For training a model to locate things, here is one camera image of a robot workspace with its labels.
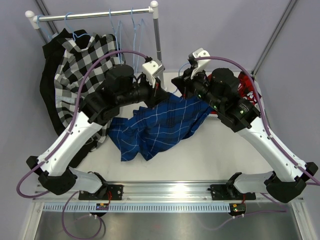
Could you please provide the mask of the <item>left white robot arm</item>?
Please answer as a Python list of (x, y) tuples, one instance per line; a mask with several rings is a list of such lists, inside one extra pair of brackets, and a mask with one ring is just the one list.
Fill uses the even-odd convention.
[(126, 64), (109, 69), (98, 88), (81, 100), (75, 119), (48, 150), (27, 159), (42, 187), (55, 195), (83, 191), (94, 200), (108, 195), (108, 183), (100, 174), (79, 171), (69, 163), (89, 139), (120, 113), (121, 107), (139, 102), (154, 107), (164, 100), (168, 96), (160, 80), (164, 70), (163, 64), (155, 60), (144, 63), (138, 77)]

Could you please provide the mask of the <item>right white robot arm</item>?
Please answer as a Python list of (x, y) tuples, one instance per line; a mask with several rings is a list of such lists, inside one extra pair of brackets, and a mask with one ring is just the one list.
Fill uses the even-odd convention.
[(237, 199), (242, 194), (269, 194), (281, 203), (298, 197), (307, 181), (318, 171), (314, 162), (290, 161), (293, 154), (281, 151), (276, 136), (263, 124), (262, 114), (238, 92), (240, 80), (228, 68), (217, 68), (211, 75), (205, 71), (192, 74), (187, 69), (171, 82), (183, 96), (198, 97), (217, 113), (218, 119), (234, 133), (250, 143), (272, 167), (272, 171), (257, 174), (235, 173), (226, 183), (226, 193)]

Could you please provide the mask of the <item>red black plaid shirt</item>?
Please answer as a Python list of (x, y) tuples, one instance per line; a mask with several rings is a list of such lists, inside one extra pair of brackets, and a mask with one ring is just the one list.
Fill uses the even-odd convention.
[(241, 98), (249, 100), (255, 107), (257, 106), (257, 100), (254, 96), (254, 87), (251, 83), (248, 76), (241, 71), (238, 75), (239, 85), (238, 85), (238, 93)]

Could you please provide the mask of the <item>light blue wire hanger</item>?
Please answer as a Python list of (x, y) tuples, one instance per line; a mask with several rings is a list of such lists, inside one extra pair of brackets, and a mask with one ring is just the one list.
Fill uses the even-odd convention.
[[(133, 16), (133, 8), (131, 9), (131, 21), (133, 26), (133, 42), (132, 42), (132, 49), (133, 51), (140, 52), (141, 51), (141, 45), (142, 45), (142, 38), (144, 34), (144, 27), (145, 27), (145, 21), (143, 18), (140, 19), (139, 23), (135, 22), (134, 16)], [(138, 72), (138, 66), (139, 66), (139, 55), (134, 54), (132, 59), (132, 66), (134, 73), (136, 74)]]

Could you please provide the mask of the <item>blue plaid shirt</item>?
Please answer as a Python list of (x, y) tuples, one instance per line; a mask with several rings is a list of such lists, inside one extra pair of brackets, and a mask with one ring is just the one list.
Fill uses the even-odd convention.
[(139, 107), (128, 118), (115, 117), (108, 136), (120, 150), (121, 161), (132, 161), (137, 154), (149, 161), (180, 141), (194, 135), (212, 108), (193, 96), (184, 99), (173, 94), (155, 107)]

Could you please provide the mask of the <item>blue hanger of red shirt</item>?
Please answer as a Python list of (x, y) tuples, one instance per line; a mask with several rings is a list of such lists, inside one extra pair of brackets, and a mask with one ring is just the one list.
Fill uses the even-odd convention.
[(116, 42), (116, 50), (120, 51), (122, 50), (122, 30), (123, 30), (123, 23), (121, 20), (118, 21), (117, 27), (115, 27), (112, 19), (112, 15), (109, 13), (109, 20), (112, 27), (113, 35), (115, 36), (115, 42)]

